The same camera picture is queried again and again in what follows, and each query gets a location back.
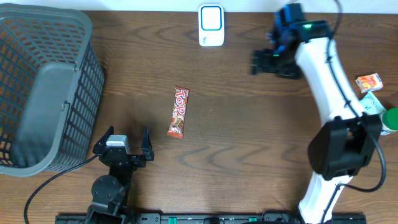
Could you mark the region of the small orange box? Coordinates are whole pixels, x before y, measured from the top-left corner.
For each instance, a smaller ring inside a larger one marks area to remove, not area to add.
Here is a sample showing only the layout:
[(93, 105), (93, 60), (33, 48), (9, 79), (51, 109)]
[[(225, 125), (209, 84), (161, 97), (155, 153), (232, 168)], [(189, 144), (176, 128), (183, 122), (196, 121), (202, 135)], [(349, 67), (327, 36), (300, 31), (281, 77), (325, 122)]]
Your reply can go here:
[(356, 84), (359, 87), (361, 93), (380, 90), (384, 87), (382, 80), (377, 73), (358, 77), (356, 79)]

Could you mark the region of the red chocolate bar wrapper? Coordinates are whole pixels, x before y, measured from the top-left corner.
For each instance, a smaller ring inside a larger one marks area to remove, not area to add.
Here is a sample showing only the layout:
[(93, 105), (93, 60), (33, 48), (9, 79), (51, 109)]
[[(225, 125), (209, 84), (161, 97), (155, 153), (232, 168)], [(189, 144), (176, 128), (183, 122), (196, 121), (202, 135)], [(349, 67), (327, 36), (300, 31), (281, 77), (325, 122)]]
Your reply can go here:
[(168, 136), (175, 138), (183, 138), (183, 128), (185, 115), (187, 112), (187, 102), (190, 90), (187, 88), (175, 87), (174, 107), (172, 110), (172, 118), (167, 131)]

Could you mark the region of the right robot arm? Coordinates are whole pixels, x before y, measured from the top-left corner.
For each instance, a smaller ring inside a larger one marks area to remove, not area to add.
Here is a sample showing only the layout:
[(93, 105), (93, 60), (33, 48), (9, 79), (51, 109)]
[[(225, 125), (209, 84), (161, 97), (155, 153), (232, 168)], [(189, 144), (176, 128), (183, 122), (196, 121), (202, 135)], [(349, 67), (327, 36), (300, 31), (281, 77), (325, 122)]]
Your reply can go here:
[(275, 14), (272, 47), (252, 53), (253, 75), (305, 77), (317, 104), (321, 129), (308, 146), (313, 174), (298, 204), (301, 223), (332, 222), (343, 189), (382, 151), (381, 119), (365, 112), (349, 84), (336, 50), (336, 31), (327, 21), (308, 20), (299, 3), (289, 3)]

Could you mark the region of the light blue wipes pack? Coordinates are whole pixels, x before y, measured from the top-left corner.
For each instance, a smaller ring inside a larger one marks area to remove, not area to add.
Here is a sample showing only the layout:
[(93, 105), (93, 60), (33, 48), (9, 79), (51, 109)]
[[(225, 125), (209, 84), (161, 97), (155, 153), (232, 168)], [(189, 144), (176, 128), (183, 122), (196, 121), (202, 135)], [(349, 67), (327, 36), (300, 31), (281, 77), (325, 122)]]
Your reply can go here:
[(359, 101), (367, 114), (383, 114), (386, 112), (385, 107), (377, 99), (373, 92), (369, 91), (366, 95)]

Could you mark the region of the white barcode scanner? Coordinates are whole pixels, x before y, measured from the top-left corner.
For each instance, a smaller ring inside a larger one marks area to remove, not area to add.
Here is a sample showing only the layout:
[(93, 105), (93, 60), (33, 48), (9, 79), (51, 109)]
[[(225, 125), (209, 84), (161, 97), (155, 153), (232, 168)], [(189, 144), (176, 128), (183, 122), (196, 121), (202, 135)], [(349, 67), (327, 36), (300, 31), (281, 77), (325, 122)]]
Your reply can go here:
[(198, 41), (202, 47), (224, 44), (224, 8), (219, 4), (203, 4), (198, 9)]

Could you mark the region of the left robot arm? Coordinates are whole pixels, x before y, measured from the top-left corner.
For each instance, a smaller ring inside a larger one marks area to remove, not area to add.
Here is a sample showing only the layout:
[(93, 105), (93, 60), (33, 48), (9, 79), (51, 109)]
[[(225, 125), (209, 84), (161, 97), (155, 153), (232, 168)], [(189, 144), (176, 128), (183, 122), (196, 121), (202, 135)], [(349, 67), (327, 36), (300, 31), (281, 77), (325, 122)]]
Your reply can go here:
[(93, 182), (93, 200), (88, 207), (86, 224), (136, 222), (136, 215), (127, 207), (127, 200), (133, 172), (155, 158), (147, 128), (144, 130), (141, 151), (141, 154), (130, 154), (127, 136), (115, 135), (112, 126), (95, 144), (93, 152), (109, 167), (109, 173)]

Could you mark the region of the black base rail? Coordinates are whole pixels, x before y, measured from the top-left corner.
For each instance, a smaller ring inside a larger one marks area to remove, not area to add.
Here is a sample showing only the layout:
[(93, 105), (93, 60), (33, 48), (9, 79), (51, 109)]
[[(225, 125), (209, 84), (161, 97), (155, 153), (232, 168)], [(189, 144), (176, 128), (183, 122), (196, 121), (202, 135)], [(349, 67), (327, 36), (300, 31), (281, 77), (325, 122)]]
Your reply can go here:
[[(69, 223), (137, 223), (137, 224), (238, 224), (238, 223), (304, 223), (299, 216), (288, 213), (267, 212), (263, 215), (161, 215), (158, 213), (140, 213), (132, 222), (125, 222), (122, 218), (104, 218), (87, 221), (86, 215), (57, 215), (56, 224)], [(366, 224), (364, 215), (334, 214), (325, 223), (336, 224)]]

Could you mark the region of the green lid jar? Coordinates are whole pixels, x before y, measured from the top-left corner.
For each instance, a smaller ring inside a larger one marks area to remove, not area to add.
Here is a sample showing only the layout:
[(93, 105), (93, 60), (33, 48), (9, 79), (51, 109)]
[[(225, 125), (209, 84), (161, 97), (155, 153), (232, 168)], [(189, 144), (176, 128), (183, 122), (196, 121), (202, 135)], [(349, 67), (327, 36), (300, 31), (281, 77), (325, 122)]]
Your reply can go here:
[(386, 136), (398, 130), (398, 109), (392, 108), (379, 115), (382, 121), (381, 135)]

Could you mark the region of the grey plastic basket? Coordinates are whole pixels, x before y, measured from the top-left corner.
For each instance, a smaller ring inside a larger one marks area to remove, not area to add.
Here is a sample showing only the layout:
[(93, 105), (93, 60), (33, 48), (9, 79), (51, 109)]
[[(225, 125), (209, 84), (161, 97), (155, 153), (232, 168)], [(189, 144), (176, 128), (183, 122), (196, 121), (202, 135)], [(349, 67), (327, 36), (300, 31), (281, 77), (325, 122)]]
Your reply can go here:
[(105, 81), (92, 33), (81, 11), (1, 5), (1, 174), (86, 159)]

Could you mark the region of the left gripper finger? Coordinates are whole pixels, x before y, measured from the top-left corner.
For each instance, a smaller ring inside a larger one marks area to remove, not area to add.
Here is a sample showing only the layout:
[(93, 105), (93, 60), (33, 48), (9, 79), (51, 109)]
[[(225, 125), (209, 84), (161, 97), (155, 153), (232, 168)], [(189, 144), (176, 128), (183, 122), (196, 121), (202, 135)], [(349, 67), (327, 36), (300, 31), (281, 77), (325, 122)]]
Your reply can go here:
[(110, 126), (105, 134), (97, 141), (93, 149), (103, 149), (106, 146), (108, 138), (114, 134), (114, 127)]
[(153, 154), (153, 148), (149, 136), (149, 128), (144, 130), (144, 135), (141, 142), (141, 151), (143, 154)]

